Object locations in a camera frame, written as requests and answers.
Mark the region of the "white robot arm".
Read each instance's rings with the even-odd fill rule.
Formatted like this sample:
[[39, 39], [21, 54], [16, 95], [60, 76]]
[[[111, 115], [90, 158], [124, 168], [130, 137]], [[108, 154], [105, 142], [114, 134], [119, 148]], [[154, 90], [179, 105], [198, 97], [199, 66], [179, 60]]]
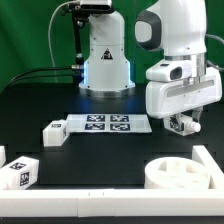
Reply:
[[[206, 64], [206, 28], [205, 0], [157, 0], [135, 21], [137, 44], [163, 52], [163, 59], [146, 71], [147, 114], [182, 135], [198, 132], [203, 107], [222, 96], [219, 69]], [[122, 16], [92, 14], [82, 92], [101, 97], [135, 87], [123, 47]]]

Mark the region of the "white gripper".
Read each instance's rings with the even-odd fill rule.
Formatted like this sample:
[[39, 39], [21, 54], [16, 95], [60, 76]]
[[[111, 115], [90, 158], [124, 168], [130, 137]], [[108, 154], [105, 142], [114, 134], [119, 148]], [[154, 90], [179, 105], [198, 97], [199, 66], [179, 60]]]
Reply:
[[[209, 67], [206, 75], [187, 84], [184, 80], [162, 83], [151, 81], [146, 87], [146, 111], [150, 117], [165, 118], [192, 110], [192, 119], [199, 123], [204, 105], [217, 102], [222, 97], [220, 73]], [[170, 127], [180, 130], [181, 124], [176, 116], [170, 117]]]

